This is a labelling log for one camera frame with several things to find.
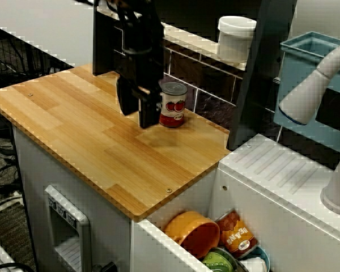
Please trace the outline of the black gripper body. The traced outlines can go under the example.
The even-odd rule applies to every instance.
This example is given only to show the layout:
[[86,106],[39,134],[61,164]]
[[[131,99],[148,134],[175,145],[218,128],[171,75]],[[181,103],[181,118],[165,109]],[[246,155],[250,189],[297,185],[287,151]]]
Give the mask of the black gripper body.
[[164,49],[134,50],[123,48],[116,71],[119,97],[157,97],[161,93],[159,81],[163,79]]

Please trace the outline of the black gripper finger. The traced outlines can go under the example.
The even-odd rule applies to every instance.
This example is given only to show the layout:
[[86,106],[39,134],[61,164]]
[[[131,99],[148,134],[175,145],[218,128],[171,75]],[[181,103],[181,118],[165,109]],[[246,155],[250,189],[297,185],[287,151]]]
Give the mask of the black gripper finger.
[[139,125],[148,128],[159,123],[162,96],[159,93],[139,94]]
[[128,116],[139,109],[138,98],[133,95],[133,86],[125,78],[117,80],[117,96],[120,109],[124,116]]

